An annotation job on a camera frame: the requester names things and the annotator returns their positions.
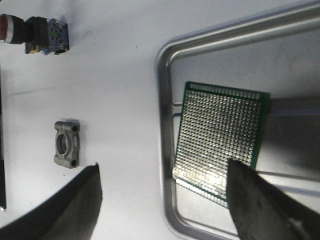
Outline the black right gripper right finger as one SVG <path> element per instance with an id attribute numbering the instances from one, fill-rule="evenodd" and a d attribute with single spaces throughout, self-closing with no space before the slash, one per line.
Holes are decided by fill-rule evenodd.
<path id="1" fill-rule="evenodd" d="M 241 240 L 318 240 L 320 215 L 229 159 L 226 200 Z"/>

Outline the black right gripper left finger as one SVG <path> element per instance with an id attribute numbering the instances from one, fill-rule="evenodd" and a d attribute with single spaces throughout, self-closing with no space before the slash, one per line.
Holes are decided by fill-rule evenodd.
<path id="1" fill-rule="evenodd" d="M 99 165 L 85 167 L 61 190 L 0 229 L 2 240 L 89 240 L 103 200 Z"/>

